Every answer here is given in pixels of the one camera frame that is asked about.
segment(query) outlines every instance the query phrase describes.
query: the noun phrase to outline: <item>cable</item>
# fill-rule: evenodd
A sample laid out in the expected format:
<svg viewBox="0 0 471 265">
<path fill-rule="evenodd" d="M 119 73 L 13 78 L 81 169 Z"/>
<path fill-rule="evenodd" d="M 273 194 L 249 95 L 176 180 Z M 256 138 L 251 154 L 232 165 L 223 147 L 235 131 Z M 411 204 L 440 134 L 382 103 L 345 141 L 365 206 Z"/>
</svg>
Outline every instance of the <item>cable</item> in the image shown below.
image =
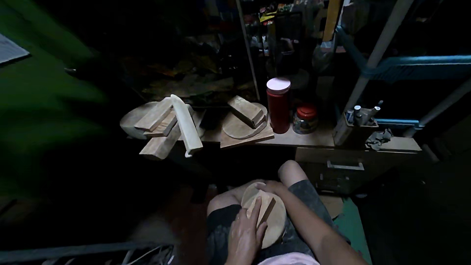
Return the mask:
<svg viewBox="0 0 471 265">
<path fill-rule="evenodd" d="M 160 247 L 161 247 L 161 246 L 158 246 L 158 247 L 156 247 L 156 248 L 153 248 L 153 249 L 149 250 L 149 251 L 148 251 L 148 252 L 146 252 L 144 255 L 142 255 L 142 256 L 140 256 L 140 257 L 138 257 L 137 259 L 135 259 L 135 260 L 134 260 L 134 261 L 132 261 L 132 262 L 129 262 L 129 263 L 128 263 L 128 264 L 126 264 L 126 265 L 131 265 L 131 264 L 135 263 L 136 261 L 138 261 L 138 260 L 140 260 L 141 258 L 143 258 L 145 255 L 147 255 L 147 254 L 151 253 L 152 251 L 154 251 L 154 250 L 156 250 L 156 249 L 158 249 L 158 248 L 160 248 Z"/>
</svg>

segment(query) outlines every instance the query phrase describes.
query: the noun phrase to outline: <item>dark shorts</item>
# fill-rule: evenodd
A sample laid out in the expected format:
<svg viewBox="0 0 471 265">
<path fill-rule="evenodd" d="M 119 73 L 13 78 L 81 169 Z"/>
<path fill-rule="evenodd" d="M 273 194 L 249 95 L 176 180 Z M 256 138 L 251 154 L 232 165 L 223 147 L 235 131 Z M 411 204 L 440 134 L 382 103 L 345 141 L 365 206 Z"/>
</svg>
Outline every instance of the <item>dark shorts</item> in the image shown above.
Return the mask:
<svg viewBox="0 0 471 265">
<path fill-rule="evenodd" d="M 317 194 L 316 189 L 309 180 L 303 180 L 291 185 L 288 188 L 291 193 L 296 195 L 304 204 L 313 210 L 317 216 L 321 217 L 328 225 L 330 225 L 339 235 L 345 238 L 350 244 L 348 238 L 342 235 L 338 228 L 333 224 L 330 215 L 323 205 Z M 237 213 L 241 209 L 240 205 L 230 205 L 222 209 L 218 209 L 209 214 L 206 221 L 208 227 L 208 238 L 206 245 L 206 254 L 210 265 L 222 265 L 227 259 L 227 239 L 231 229 L 232 221 L 236 218 Z M 258 264 L 263 260 L 286 253 L 300 252 L 314 257 L 307 244 L 301 239 L 291 222 L 289 216 L 285 223 L 285 233 L 281 242 L 277 242 L 268 248 L 262 249 L 254 264 Z"/>
</svg>

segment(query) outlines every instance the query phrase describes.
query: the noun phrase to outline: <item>leg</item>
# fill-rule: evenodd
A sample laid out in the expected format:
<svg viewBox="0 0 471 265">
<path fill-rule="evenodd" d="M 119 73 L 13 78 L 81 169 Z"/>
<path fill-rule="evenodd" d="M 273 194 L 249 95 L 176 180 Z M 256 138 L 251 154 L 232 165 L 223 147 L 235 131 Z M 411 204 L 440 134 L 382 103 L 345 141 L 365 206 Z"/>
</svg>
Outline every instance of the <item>leg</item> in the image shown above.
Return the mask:
<svg viewBox="0 0 471 265">
<path fill-rule="evenodd" d="M 245 189 L 254 182 L 264 182 L 264 180 L 253 180 L 240 187 L 228 190 L 222 194 L 216 195 L 208 204 L 207 216 L 215 210 L 222 209 L 229 205 L 240 205 Z"/>
<path fill-rule="evenodd" d="M 278 169 L 278 177 L 288 188 L 296 182 L 308 179 L 308 176 L 306 176 L 306 173 L 304 173 L 299 164 L 293 160 L 288 160 L 281 165 L 280 169 Z"/>
<path fill-rule="evenodd" d="M 263 182 L 263 180 L 254 180 L 228 190 L 215 196 L 209 202 L 206 219 L 208 229 L 206 255 L 210 265 L 223 265 L 226 262 L 227 239 L 232 221 L 241 208 L 240 203 L 245 189 L 254 182 Z"/>
<path fill-rule="evenodd" d="M 322 218 L 324 222 L 330 225 L 339 235 L 342 233 L 334 225 L 329 212 L 322 203 L 316 189 L 308 180 L 306 173 L 301 169 L 299 164 L 293 160 L 286 161 L 278 170 L 278 176 L 281 182 L 288 187 L 296 197 L 298 197 L 306 206 L 309 207 L 317 216 Z"/>
</svg>

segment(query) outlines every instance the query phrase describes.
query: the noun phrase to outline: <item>red bottle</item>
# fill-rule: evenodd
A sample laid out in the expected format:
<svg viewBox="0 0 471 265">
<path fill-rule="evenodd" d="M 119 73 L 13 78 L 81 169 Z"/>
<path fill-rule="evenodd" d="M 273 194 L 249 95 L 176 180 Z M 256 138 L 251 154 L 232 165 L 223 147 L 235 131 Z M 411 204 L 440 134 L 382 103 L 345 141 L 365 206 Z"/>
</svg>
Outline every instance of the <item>red bottle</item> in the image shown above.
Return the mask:
<svg viewBox="0 0 471 265">
<path fill-rule="evenodd" d="M 290 86 L 291 82 L 283 77 L 275 77 L 267 82 L 268 112 L 274 133 L 282 134 L 290 128 Z"/>
</svg>

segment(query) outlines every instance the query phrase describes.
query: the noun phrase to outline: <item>green wall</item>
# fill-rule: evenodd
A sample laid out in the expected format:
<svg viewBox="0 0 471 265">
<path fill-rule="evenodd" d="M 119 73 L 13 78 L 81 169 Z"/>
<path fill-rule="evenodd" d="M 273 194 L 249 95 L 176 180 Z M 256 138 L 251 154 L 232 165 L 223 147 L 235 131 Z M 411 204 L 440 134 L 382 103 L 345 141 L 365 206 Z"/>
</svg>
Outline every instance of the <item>green wall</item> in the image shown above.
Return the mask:
<svg viewBox="0 0 471 265">
<path fill-rule="evenodd" d="M 0 195 L 38 195 L 45 152 L 103 126 L 71 109 L 69 100 L 106 104 L 96 86 L 64 71 L 92 58 L 90 50 L 30 0 L 0 0 L 0 33 L 30 57 L 0 65 Z"/>
</svg>

